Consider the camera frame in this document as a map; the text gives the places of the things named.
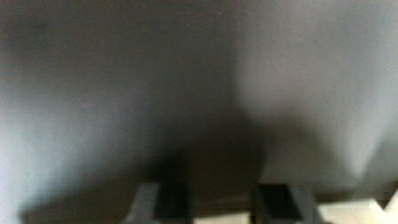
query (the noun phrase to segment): gray wall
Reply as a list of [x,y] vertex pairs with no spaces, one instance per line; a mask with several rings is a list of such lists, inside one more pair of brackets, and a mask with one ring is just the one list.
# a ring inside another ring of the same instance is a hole
[[356,188],[395,120],[396,11],[391,1],[5,1],[0,222],[119,176],[139,182],[183,149],[228,170],[210,179],[236,180],[260,133],[263,181]]

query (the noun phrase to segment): blurry surface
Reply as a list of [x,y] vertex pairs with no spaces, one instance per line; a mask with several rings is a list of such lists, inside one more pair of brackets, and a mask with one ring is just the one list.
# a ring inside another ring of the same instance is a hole
[[261,181],[356,190],[396,139],[396,12],[387,0],[4,0],[0,222],[116,223],[180,153],[199,206],[245,207],[258,149]]

